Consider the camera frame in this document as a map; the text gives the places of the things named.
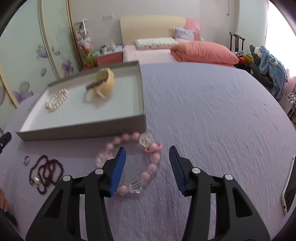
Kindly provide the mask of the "person's left hand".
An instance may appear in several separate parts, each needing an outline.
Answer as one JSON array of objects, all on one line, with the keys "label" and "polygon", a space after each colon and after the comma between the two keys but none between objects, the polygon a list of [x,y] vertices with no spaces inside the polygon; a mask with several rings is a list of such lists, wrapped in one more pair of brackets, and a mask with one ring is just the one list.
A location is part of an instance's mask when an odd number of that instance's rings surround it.
[{"label": "person's left hand", "polygon": [[8,201],[6,200],[2,189],[0,189],[0,208],[4,212],[8,212],[8,210],[9,210]]}]

